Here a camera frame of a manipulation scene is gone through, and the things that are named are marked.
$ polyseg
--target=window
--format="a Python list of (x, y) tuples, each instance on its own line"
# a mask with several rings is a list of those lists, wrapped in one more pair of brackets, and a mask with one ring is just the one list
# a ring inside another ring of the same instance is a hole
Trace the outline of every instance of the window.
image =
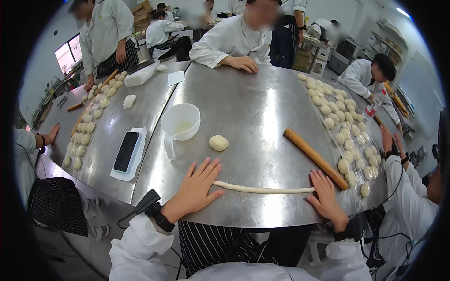
[(78, 33), (59, 47), (55, 52), (55, 56), (61, 71), (64, 74), (69, 73), (73, 65), (81, 60), (80, 34)]

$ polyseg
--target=rolling pin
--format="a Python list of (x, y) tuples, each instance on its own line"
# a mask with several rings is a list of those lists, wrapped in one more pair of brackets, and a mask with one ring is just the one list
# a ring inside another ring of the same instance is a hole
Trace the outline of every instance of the rolling pin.
[(283, 135), (297, 145), (304, 153), (306, 153), (330, 178), (342, 189), (348, 188), (348, 183), (344, 178), (325, 161), (319, 153), (317, 153), (305, 140), (297, 135), (292, 129), (287, 128)]

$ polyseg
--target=plastic bottle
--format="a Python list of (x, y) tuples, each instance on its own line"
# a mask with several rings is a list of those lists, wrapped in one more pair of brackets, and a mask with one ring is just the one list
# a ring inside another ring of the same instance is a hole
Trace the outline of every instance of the plastic bottle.
[(380, 108), (382, 105), (384, 98), (386, 96), (385, 89), (382, 89), (381, 92), (379, 92), (376, 96), (373, 97), (373, 99), (370, 101), (370, 103), (367, 105), (367, 107), (363, 111), (364, 119), (369, 120), (375, 115), (375, 112)]

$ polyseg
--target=plastic measuring cup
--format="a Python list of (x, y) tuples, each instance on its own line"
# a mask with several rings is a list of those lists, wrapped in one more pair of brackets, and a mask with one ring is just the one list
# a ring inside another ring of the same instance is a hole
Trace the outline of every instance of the plastic measuring cup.
[(200, 127), (200, 111), (190, 103), (180, 103), (169, 108), (161, 117), (161, 127), (166, 133), (164, 147), (170, 160), (174, 159), (173, 140), (185, 141)]

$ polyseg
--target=dough rope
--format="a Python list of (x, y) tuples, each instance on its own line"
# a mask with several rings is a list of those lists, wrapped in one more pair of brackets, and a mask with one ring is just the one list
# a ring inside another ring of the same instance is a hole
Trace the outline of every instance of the dough rope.
[(313, 187), (306, 188), (262, 188), (262, 187), (245, 187), (236, 184), (214, 181), (212, 184), (223, 187), (229, 190), (236, 190), (239, 192), (259, 193), (259, 194), (291, 194), (291, 193), (308, 193), (313, 192)]

